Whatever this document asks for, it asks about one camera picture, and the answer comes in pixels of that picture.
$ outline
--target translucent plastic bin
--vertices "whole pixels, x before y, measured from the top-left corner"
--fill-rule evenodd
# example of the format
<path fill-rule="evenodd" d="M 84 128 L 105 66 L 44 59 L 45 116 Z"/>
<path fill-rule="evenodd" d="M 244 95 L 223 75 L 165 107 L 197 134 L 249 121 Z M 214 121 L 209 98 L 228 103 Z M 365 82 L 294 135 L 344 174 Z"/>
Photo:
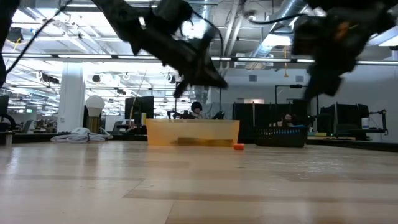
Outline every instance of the translucent plastic bin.
<path fill-rule="evenodd" d="M 238 143 L 239 121 L 147 119 L 150 146 L 225 146 Z"/>

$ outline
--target orange object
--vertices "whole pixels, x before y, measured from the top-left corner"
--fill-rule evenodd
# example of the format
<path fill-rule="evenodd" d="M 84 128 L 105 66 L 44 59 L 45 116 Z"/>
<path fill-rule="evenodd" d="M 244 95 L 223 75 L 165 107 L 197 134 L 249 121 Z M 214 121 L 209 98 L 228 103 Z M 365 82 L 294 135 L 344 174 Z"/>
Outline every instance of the orange object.
<path fill-rule="evenodd" d="M 234 144 L 234 150 L 243 150 L 244 144 Z"/>

